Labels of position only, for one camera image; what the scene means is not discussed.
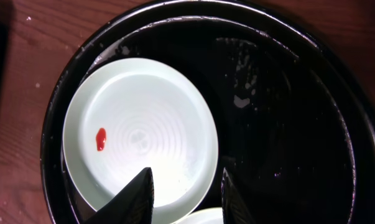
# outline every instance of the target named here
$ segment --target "wooden surface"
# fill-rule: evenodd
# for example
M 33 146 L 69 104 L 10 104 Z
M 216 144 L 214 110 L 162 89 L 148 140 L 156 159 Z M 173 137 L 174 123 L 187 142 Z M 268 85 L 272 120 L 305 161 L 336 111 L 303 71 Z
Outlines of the wooden surface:
M 145 0 L 0 0 L 9 26 L 0 89 L 0 223 L 50 223 L 39 167 L 49 97 L 87 37 Z M 375 105 L 375 0 L 270 0 L 309 26 L 357 75 Z

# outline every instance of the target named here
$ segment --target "concentric ring pattern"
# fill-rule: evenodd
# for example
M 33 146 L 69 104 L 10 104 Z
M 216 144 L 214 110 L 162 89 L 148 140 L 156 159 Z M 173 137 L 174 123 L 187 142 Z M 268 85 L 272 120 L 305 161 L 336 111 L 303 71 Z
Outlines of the concentric ring pattern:
M 154 176 L 154 207 L 175 202 L 195 183 L 209 144 L 188 93 L 150 75 L 109 81 L 85 110 L 78 142 L 98 187 L 116 195 L 144 167 Z M 107 133 L 96 150 L 100 128 Z

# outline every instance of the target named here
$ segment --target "plate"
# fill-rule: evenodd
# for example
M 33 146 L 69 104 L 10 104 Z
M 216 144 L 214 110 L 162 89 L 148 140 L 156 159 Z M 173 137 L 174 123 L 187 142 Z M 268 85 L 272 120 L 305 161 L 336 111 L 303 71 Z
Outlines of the plate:
M 94 209 L 143 168 L 154 178 L 153 223 L 189 214 L 211 186 L 218 139 L 200 92 L 170 66 L 144 58 L 95 70 L 71 100 L 63 129 L 68 173 Z
M 191 213 L 178 224 L 223 224 L 222 208 L 207 208 Z

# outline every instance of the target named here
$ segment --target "black tray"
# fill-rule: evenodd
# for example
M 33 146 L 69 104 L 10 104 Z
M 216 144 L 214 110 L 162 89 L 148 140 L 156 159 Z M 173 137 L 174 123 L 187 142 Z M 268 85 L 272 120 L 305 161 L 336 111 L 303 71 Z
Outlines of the black tray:
M 267 9 L 187 0 L 125 12 L 64 69 L 41 142 L 53 223 L 81 223 L 94 213 L 63 162 L 68 104 L 94 70 L 128 57 L 177 69 L 211 109 L 220 156 L 197 210 L 221 206 L 227 167 L 257 223 L 375 223 L 375 113 L 350 71 L 321 42 Z

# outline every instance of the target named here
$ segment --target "white residue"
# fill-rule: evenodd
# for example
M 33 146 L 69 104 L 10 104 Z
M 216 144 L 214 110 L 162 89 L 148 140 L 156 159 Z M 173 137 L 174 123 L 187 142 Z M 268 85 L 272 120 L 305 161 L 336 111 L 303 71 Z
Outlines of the white residue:
M 251 85 L 256 83 L 257 75 L 252 76 Z
M 124 47 L 122 47 L 122 54 L 123 55 L 129 55 L 129 53 L 130 53 L 130 50 L 128 49 L 128 47 L 126 47 L 126 46 L 124 46 Z
M 248 64 L 249 55 L 246 55 L 244 58 L 244 67 Z
M 249 98 L 241 99 L 237 95 L 234 96 L 234 105 L 236 105 L 238 108 L 244 108 L 249 104 L 250 100 Z

